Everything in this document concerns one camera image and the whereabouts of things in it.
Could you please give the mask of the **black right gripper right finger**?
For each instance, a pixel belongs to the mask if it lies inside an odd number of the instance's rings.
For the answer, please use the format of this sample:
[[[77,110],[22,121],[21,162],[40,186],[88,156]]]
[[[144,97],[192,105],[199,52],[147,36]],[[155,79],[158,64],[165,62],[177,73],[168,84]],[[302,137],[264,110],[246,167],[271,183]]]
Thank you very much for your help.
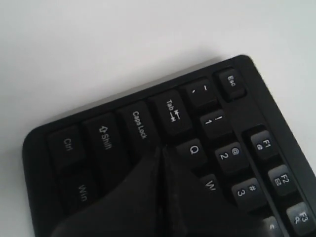
[[[209,191],[170,148],[161,151],[164,218],[169,237],[270,237],[263,219]]]

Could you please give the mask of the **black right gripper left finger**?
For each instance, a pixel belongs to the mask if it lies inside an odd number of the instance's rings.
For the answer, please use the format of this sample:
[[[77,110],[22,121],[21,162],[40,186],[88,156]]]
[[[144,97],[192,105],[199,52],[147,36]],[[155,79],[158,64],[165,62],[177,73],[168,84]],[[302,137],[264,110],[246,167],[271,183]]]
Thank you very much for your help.
[[[162,148],[141,158],[125,179],[94,204],[61,221],[53,237],[161,237],[164,234]]]

